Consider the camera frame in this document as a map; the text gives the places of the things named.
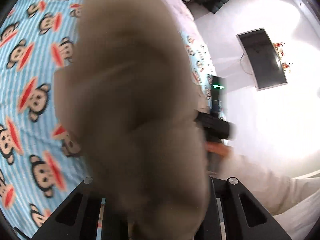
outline bed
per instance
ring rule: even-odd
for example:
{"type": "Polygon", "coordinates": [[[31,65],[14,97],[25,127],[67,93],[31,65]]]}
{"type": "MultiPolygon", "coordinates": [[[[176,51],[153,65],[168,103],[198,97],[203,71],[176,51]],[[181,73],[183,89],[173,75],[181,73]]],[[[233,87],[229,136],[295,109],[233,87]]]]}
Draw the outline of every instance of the bed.
{"type": "MultiPolygon", "coordinates": [[[[162,1],[208,111],[210,75],[216,75],[208,48],[183,2],[162,1]]],[[[11,227],[28,237],[88,176],[79,144],[55,117],[52,89],[54,72],[73,61],[82,3],[19,0],[0,28],[0,208],[11,227]]]]}

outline orange object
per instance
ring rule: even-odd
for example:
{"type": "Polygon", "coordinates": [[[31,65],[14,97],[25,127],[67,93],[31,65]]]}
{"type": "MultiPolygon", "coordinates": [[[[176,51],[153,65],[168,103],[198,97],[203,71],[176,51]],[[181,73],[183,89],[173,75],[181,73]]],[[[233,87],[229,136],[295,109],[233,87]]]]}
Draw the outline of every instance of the orange object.
{"type": "Polygon", "coordinates": [[[208,152],[219,154],[224,158],[230,153],[230,147],[222,143],[206,142],[205,148],[208,152]]]}

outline metal screw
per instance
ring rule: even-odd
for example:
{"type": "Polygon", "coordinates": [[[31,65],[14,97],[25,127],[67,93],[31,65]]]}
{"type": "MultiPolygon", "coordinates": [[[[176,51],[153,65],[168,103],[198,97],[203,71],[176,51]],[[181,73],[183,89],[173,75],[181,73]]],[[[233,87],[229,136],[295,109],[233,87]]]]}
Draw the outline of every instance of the metal screw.
{"type": "Polygon", "coordinates": [[[90,184],[92,181],[93,181],[93,179],[92,179],[91,177],[86,177],[86,178],[83,180],[83,182],[84,182],[85,184],[90,184]]]}
{"type": "Polygon", "coordinates": [[[232,184],[232,185],[237,185],[239,181],[238,181],[236,178],[230,178],[230,179],[229,179],[229,182],[230,182],[230,184],[232,184]]]}

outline green light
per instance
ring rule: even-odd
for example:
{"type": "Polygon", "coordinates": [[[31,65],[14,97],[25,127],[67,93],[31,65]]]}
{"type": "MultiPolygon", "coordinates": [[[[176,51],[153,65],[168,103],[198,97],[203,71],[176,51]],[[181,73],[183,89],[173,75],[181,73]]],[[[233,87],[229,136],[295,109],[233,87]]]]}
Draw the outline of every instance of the green light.
{"type": "Polygon", "coordinates": [[[213,87],[215,87],[215,88],[220,88],[220,89],[224,89],[224,86],[213,85],[213,87]]]}

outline wall-mounted tv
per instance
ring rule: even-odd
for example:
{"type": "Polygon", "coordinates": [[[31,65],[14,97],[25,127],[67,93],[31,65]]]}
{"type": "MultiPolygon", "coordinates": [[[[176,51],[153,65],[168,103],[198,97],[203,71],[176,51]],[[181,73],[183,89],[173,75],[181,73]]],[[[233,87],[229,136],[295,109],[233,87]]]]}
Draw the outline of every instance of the wall-mounted tv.
{"type": "Polygon", "coordinates": [[[258,90],[288,83],[280,58],[264,28],[237,37],[250,60],[258,90]]]}

